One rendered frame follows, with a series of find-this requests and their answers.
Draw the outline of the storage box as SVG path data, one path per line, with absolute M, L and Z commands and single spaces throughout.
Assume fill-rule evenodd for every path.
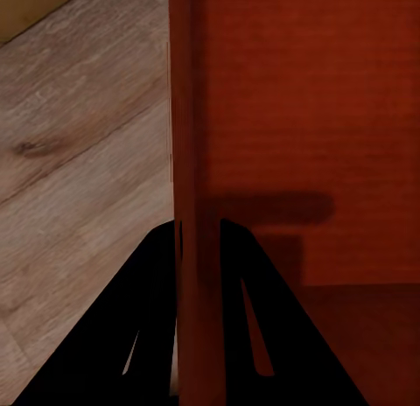
M 420 406 L 420 0 L 169 0 L 169 28 L 178 406 L 227 406 L 221 219 L 369 406 Z

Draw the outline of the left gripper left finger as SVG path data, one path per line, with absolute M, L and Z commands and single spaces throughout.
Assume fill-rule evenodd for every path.
M 182 222 L 179 239 L 182 261 Z M 168 406 L 176 320 L 172 220 L 146 235 L 11 406 Z

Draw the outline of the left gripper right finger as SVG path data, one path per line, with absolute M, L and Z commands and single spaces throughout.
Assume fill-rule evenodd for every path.
M 220 219 L 227 406 L 369 406 L 259 241 Z M 242 278 L 275 376 L 258 374 Z

